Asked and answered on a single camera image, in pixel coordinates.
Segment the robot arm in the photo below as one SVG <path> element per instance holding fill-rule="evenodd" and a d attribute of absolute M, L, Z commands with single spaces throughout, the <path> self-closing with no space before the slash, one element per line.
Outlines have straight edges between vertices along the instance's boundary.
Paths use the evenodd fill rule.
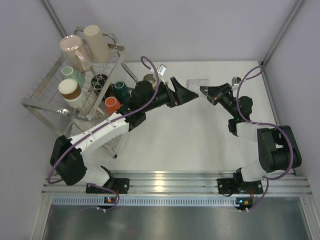
<path fill-rule="evenodd" d="M 131 92 L 129 103 L 119 108 L 108 119 L 70 138 L 66 138 L 64 135 L 57 138 L 50 159 L 52 166 L 67 149 L 75 146 L 56 167 L 56 171 L 63 181 L 69 186 L 82 182 L 110 188 L 114 181 L 112 173 L 104 166 L 91 166 L 86 159 L 93 151 L 108 141 L 138 127 L 146 120 L 147 111 L 162 105 L 173 108 L 198 97 L 198 94 L 183 87 L 175 77 L 171 78 L 171 82 L 175 91 L 169 89 L 165 82 L 160 82 L 153 101 L 142 111 L 133 114 L 134 111 L 149 102 L 155 93 L 150 82 L 139 81 Z"/>
<path fill-rule="evenodd" d="M 239 83 L 240 80 L 239 77 L 234 77 L 232 85 Z M 233 96 L 233 86 L 228 83 L 221 86 L 200 86 L 199 90 L 206 95 L 211 104 L 220 103 L 232 115 L 233 118 L 228 120 L 230 133 L 258 144 L 258 159 L 247 166 L 239 168 L 233 174 L 237 188 L 241 188 L 250 182 L 259 181 L 267 173 L 288 168 L 290 151 L 287 141 L 275 128 L 250 124 L 243 120 L 237 109 L 236 98 Z M 242 114 L 250 120 L 253 100 L 248 96 L 242 96 L 239 98 L 239 105 Z M 288 136 L 293 148 L 292 168 L 299 167 L 302 158 L 294 134 L 289 126 L 280 126 L 280 128 Z"/>

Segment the white cup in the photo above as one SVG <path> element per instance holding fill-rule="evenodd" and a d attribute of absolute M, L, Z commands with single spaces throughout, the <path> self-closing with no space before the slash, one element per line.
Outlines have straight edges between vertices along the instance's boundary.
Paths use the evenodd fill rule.
<path fill-rule="evenodd" d="M 112 52 L 100 28 L 97 25 L 90 25 L 83 30 L 83 33 L 93 61 L 96 63 L 109 62 L 112 57 Z"/>
<path fill-rule="evenodd" d="M 79 108 L 86 102 L 86 95 L 73 78 L 61 81 L 58 90 L 71 108 Z"/>
<path fill-rule="evenodd" d="M 83 92 L 77 81 L 73 78 L 67 78 L 59 83 L 58 90 L 66 103 L 71 107 L 78 109 L 85 117 L 91 110 L 97 100 L 97 95 L 93 91 Z M 98 107 L 93 118 L 104 117 L 105 112 Z"/>

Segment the metal corner post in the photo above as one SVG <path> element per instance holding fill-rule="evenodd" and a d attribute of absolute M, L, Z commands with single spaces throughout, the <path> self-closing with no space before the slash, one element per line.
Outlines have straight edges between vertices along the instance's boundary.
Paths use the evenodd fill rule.
<path fill-rule="evenodd" d="M 61 24 L 55 10 L 51 6 L 51 3 L 49 2 L 49 0 L 41 0 L 41 2 L 43 3 L 43 6 L 45 7 L 46 12 L 49 14 L 51 20 L 53 21 L 53 23 L 54 23 L 56 29 L 58 30 L 58 32 L 60 33 L 61 37 L 64 38 L 64 37 L 68 36 L 64 26 Z"/>
<path fill-rule="evenodd" d="M 301 9 L 303 8 L 304 4 L 306 3 L 306 1 L 307 0 L 297 0 L 295 2 L 292 10 L 288 14 L 288 17 L 286 18 L 285 22 L 283 23 L 282 28 L 280 29 L 280 31 L 277 34 L 277 36 L 274 38 L 274 41 L 273 41 L 271 47 L 269 48 L 269 50 L 267 51 L 267 54 L 265 55 L 264 59 L 260 63 L 261 65 L 264 65 L 264 66 L 268 65 L 271 57 L 276 52 L 277 48 L 281 44 L 282 40 L 284 39 L 286 33 L 288 32 L 288 30 L 292 26 L 292 24 L 295 21 L 295 19 L 299 15 L 299 13 L 300 13 Z M 275 123 L 277 125 L 281 125 L 283 123 L 283 121 L 282 121 L 281 116 L 280 116 L 280 111 L 279 111 L 279 109 L 277 107 L 275 94 L 274 94 L 274 91 L 273 91 L 272 86 L 270 84 L 270 79 L 268 77 L 267 69 L 264 69 L 264 72 L 262 73 L 262 78 L 263 78 L 263 82 L 264 82 L 264 85 L 265 85 L 265 88 L 266 88 L 266 92 L 267 92 L 267 95 L 268 95 L 268 98 L 269 98 L 269 102 L 270 102 L 270 105 L 271 105 L 271 109 L 272 109 L 272 113 L 273 113 L 273 116 L 274 116 Z"/>
<path fill-rule="evenodd" d="M 281 44 L 281 41 L 283 40 L 284 36 L 286 35 L 288 30 L 292 26 L 292 24 L 295 21 L 295 19 L 297 18 L 297 16 L 299 15 L 299 13 L 300 13 L 301 9 L 303 8 L 304 4 L 306 3 L 306 1 L 307 0 L 297 0 L 295 2 L 291 12 L 289 13 L 288 17 L 286 18 L 284 24 L 282 25 L 279 33 L 274 38 L 274 41 L 273 41 L 271 47 L 269 48 L 267 54 L 265 55 L 264 59 L 262 60 L 263 65 L 266 66 L 268 64 L 270 58 L 275 53 L 278 46 Z"/>

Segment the clear plastic object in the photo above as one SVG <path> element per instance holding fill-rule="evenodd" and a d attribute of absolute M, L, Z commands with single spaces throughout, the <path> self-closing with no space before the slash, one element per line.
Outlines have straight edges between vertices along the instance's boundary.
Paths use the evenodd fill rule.
<path fill-rule="evenodd" d="M 188 79 L 185 87 L 199 94 L 199 98 L 207 99 L 209 79 Z"/>

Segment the metal wire shelf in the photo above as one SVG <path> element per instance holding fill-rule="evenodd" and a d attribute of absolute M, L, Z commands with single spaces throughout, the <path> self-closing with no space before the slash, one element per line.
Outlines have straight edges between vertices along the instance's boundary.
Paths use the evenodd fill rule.
<path fill-rule="evenodd" d="M 80 36 L 83 31 L 84 27 L 77 27 L 74 34 Z M 32 89 L 32 93 L 28 94 L 29 97 L 23 98 L 21 101 L 21 104 L 28 111 L 58 136 L 65 135 L 71 137 L 80 134 L 99 124 L 109 116 L 102 101 L 110 84 L 117 81 L 116 73 L 119 71 L 120 65 L 135 82 L 138 82 L 137 77 L 124 62 L 125 48 L 117 44 L 117 38 L 113 34 L 102 34 L 114 43 L 108 43 L 112 51 L 112 57 L 109 62 L 94 63 L 91 71 L 82 73 L 85 78 L 82 91 L 86 94 L 86 101 L 83 105 L 88 104 L 89 110 L 84 112 L 76 108 L 70 108 L 58 91 L 58 85 L 62 81 L 61 70 L 63 67 L 70 65 L 62 55 L 58 56 L 50 71 L 46 73 L 46 76 L 40 83 L 37 83 L 36 88 Z M 107 79 L 100 77 L 99 88 L 97 88 L 96 84 L 91 83 L 92 79 L 102 74 L 106 75 Z M 103 110 L 104 114 L 97 114 L 99 113 L 97 109 Z M 117 156 L 115 149 L 120 140 L 121 136 L 114 138 L 104 145 L 114 158 Z"/>

